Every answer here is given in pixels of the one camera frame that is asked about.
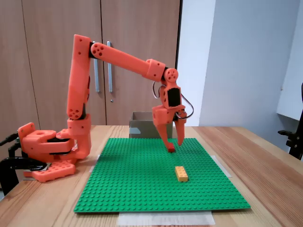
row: cable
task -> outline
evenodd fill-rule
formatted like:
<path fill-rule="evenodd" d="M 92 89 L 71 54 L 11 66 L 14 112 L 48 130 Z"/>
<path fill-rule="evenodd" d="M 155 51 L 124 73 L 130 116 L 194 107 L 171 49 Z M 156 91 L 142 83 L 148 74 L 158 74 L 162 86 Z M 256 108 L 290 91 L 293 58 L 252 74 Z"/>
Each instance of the cable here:
<path fill-rule="evenodd" d="M 3 141 L 0 142 L 0 146 L 4 145 L 6 143 L 12 142 L 17 138 L 18 138 L 18 133 L 11 134 L 7 138 L 5 138 Z"/>

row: yellow lego brick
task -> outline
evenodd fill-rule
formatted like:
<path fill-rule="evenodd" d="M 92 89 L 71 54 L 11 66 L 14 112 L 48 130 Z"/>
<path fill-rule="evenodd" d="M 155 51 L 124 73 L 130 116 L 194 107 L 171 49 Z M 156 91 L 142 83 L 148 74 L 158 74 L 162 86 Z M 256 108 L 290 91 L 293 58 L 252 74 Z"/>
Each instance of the yellow lego brick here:
<path fill-rule="evenodd" d="M 188 176 L 187 176 L 185 168 L 183 166 L 176 166 L 175 172 L 176 172 L 178 181 L 180 181 L 180 182 L 188 181 Z"/>

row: white wall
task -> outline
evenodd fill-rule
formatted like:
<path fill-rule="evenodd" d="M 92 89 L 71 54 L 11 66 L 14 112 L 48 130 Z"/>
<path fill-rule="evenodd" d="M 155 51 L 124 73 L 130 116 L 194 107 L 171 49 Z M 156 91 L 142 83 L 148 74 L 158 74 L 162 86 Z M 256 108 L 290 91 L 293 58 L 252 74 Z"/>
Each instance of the white wall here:
<path fill-rule="evenodd" d="M 242 126 L 287 149 L 276 108 L 299 0 L 217 0 L 200 125 Z"/>
<path fill-rule="evenodd" d="M 215 0 L 184 0 L 178 52 L 178 85 L 195 112 L 186 126 L 198 126 L 214 20 Z M 191 113 L 189 105 L 187 114 Z"/>
<path fill-rule="evenodd" d="M 302 113 L 303 83 L 303 2 L 300 3 L 293 46 L 290 53 L 277 113 L 299 120 Z"/>

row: orange robotic arm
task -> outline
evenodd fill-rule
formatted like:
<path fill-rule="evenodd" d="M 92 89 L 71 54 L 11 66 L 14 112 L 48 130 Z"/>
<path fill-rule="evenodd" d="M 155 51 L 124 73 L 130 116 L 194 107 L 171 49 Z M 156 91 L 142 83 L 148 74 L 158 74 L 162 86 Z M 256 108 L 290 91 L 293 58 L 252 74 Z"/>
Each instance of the orange robotic arm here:
<path fill-rule="evenodd" d="M 159 98 L 162 105 L 152 109 L 153 122 L 169 151 L 174 147 L 168 143 L 166 125 L 175 122 L 178 144 L 184 139 L 184 124 L 187 114 L 181 103 L 181 90 L 176 80 L 176 69 L 168 69 L 164 63 L 148 59 L 143 61 L 127 53 L 101 43 L 92 43 L 85 36 L 75 35 L 69 83 L 67 115 L 72 120 L 81 119 L 89 95 L 89 59 L 96 58 L 121 68 L 141 74 L 143 77 L 161 82 Z"/>

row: cabinet door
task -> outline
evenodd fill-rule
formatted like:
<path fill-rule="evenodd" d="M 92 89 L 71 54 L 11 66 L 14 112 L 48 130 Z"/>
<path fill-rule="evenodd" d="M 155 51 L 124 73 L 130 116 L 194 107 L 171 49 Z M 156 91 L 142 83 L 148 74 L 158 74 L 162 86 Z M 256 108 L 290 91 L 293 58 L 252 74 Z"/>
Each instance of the cabinet door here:
<path fill-rule="evenodd" d="M 73 35 L 101 42 L 99 0 L 23 1 L 25 31 L 41 129 L 66 128 L 67 91 Z M 106 124 L 103 64 L 98 63 L 100 92 L 95 91 L 93 60 L 87 113 L 92 124 Z"/>
<path fill-rule="evenodd" d="M 39 129 L 20 0 L 0 1 L 0 140 L 33 122 Z M 0 161 L 8 147 L 0 147 Z"/>
<path fill-rule="evenodd" d="M 103 43 L 143 60 L 175 67 L 178 0 L 101 0 Z M 152 95 L 153 81 L 112 65 L 113 92 L 108 90 L 104 63 L 107 124 L 127 125 L 132 111 L 152 111 L 160 100 Z"/>

